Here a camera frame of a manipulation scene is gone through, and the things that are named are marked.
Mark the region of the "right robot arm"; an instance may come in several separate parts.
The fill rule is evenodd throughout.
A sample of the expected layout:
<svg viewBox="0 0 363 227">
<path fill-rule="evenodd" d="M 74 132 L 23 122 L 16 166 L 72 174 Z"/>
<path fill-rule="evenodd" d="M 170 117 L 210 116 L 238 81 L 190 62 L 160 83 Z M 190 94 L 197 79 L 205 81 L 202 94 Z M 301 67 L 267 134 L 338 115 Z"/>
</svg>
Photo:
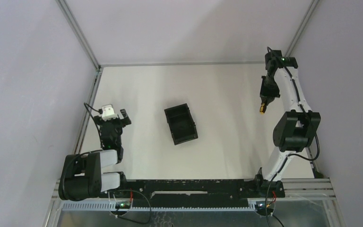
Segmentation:
<svg viewBox="0 0 363 227">
<path fill-rule="evenodd" d="M 266 75 L 261 77 L 259 112 L 264 114 L 269 104 L 280 98 L 284 113 L 273 130 L 275 148 L 255 175 L 253 190 L 265 199 L 282 198 L 285 195 L 282 174 L 291 160 L 299 157 L 314 161 L 320 155 L 317 129 L 321 115 L 312 110 L 304 96 L 296 58 L 267 47 L 265 70 Z"/>
</svg>

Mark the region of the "yellow black handled screwdriver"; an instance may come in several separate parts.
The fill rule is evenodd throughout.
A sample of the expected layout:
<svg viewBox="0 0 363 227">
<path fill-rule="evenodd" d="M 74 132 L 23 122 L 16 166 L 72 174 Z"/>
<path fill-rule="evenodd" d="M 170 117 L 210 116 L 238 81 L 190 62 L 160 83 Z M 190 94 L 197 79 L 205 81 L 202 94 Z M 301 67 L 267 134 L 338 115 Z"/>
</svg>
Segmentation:
<svg viewBox="0 0 363 227">
<path fill-rule="evenodd" d="M 267 104 L 262 103 L 259 109 L 260 114 L 264 114 L 266 112 L 266 109 L 267 109 Z"/>
</svg>

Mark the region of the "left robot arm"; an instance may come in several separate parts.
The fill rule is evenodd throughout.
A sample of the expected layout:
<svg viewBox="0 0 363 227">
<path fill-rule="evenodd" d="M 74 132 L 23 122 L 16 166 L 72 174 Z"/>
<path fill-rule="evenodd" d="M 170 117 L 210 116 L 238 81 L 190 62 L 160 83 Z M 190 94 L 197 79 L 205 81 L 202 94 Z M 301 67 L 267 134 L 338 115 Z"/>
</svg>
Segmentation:
<svg viewBox="0 0 363 227">
<path fill-rule="evenodd" d="M 96 198 L 108 190 L 117 197 L 128 193 L 129 185 L 123 172 L 103 171 L 105 167 L 119 164 L 123 160 L 121 135 L 123 128 L 130 125 L 131 120 L 125 109 L 121 109 L 120 113 L 121 117 L 111 105 L 102 107 L 102 113 L 94 117 L 102 147 L 66 156 L 58 187 L 62 200 Z"/>
</svg>

